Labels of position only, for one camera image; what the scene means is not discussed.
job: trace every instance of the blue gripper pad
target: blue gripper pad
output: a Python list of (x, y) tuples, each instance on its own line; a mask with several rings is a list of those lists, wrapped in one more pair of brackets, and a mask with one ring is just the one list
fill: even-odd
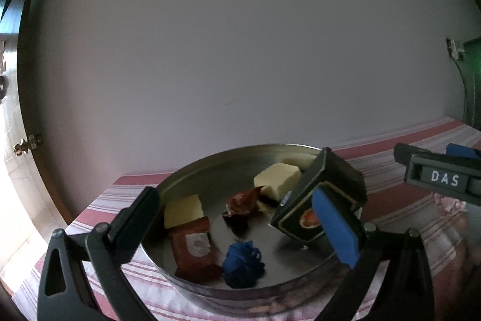
[(446, 146), (446, 155), (454, 157), (466, 157), (481, 159), (481, 151), (472, 149), (471, 147), (461, 146), (459, 144), (449, 143)]
[(349, 202), (330, 188), (317, 187), (312, 193), (312, 208), (339, 260), (353, 268), (364, 234)]

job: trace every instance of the door knob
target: door knob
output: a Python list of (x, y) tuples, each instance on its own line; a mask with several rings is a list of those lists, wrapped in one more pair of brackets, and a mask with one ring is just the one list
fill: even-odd
[(23, 153), (28, 153), (28, 150), (36, 149), (38, 146), (43, 144), (42, 134), (29, 135), (28, 141), (22, 139), (20, 143), (14, 146), (14, 153), (16, 156), (20, 157)]

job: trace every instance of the gold trim on box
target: gold trim on box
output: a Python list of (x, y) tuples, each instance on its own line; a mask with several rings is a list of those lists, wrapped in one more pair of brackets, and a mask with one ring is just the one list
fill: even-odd
[(357, 205), (356, 201), (350, 197), (349, 195), (347, 195), (346, 193), (344, 193), (342, 190), (340, 190), (337, 186), (331, 184), (329, 181), (324, 181), (324, 182), (320, 182), (318, 183), (316, 186), (314, 186), (312, 188), (312, 190), (306, 195), (304, 196), (304, 198), (302, 198), (301, 201), (299, 201), (299, 203), (296, 204), (296, 206), (294, 208), (292, 208), (285, 216), (283, 216), (281, 219), (279, 219), (279, 222), (277, 223), (277, 227), (279, 228), (280, 231), (283, 231), (284, 233), (286, 233), (287, 235), (289, 235), (290, 237), (293, 237), (295, 239), (297, 239), (298, 241), (301, 241), (301, 242), (304, 242), (304, 243), (309, 243), (309, 242), (312, 242), (314, 241), (315, 239), (319, 238), (321, 235), (324, 234), (324, 230), (322, 230), (319, 234), (317, 234), (315, 237), (313, 237), (312, 239), (309, 239), (308, 241), (306, 241), (305, 239), (301, 239), (299, 237), (297, 237), (296, 235), (292, 234), (290, 231), (288, 231), (287, 229), (285, 229), (283, 226), (282, 226), (282, 222), (284, 222), (287, 218), (289, 218), (293, 213), (294, 211), (300, 206), (302, 205), (303, 203), (305, 203), (305, 201), (312, 196), (312, 193), (314, 192), (314, 190), (318, 187), (318, 186), (328, 186), (329, 188), (331, 188), (333, 191), (336, 191), (338, 194), (340, 194), (343, 198), (347, 199), (351, 204), (351, 211), (354, 211), (355, 210), (355, 206)]

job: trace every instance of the round metal tray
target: round metal tray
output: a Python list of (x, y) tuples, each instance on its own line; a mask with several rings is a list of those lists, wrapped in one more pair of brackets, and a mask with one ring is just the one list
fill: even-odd
[(268, 215), (255, 213), (242, 241), (253, 240), (260, 249), (265, 275), (250, 289), (235, 290), (223, 280), (201, 286), (174, 276), (176, 263), (163, 226), (163, 210), (171, 200), (198, 194), (211, 222), (211, 238), (221, 265), (230, 244), (239, 241), (221, 216), (225, 201), (252, 188), (254, 177), (273, 163), (290, 163), (303, 171), (318, 153), (317, 148), (300, 145), (249, 146), (211, 155), (178, 170), (157, 187), (161, 208), (142, 242), (145, 252), (180, 294), (206, 310), (260, 317), (296, 307), (319, 291), (337, 264), (325, 236), (307, 248), (270, 227)]

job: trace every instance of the table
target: table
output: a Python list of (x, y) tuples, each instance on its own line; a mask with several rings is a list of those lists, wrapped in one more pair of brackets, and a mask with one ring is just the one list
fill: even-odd
[[(398, 131), (358, 140), (333, 148), (355, 168), (364, 173), (368, 202), (362, 213), (363, 221), (372, 221), (382, 230), (404, 232), (416, 227), (423, 238), (431, 267), (437, 318), (446, 313), (456, 301), (465, 283), (468, 251), (460, 230), (466, 228), (465, 204), (443, 198), (428, 191), (403, 183), (405, 168), (394, 161), (393, 148), (404, 142), (444, 153), (448, 143), (481, 148), (481, 132), (459, 121), (443, 117)], [(72, 224), (68, 234), (92, 230), (99, 222), (111, 222), (115, 215), (128, 207), (147, 185), (156, 186), (169, 173), (126, 175), (90, 204)], [(13, 301), (29, 320), (37, 319), (37, 292), (42, 260), (14, 294)], [(102, 311), (117, 319), (99, 285), (93, 267), (85, 263), (88, 281)], [(381, 265), (357, 318), (369, 312), (382, 282), (386, 265)], [(157, 319), (213, 320), (229, 319), (192, 305), (167, 282), (156, 266), (138, 249), (132, 262), (123, 265), (127, 279)], [(275, 321), (303, 321), (316, 317), (342, 281), (345, 268), (329, 282), (309, 303), (295, 310), (271, 317)]]

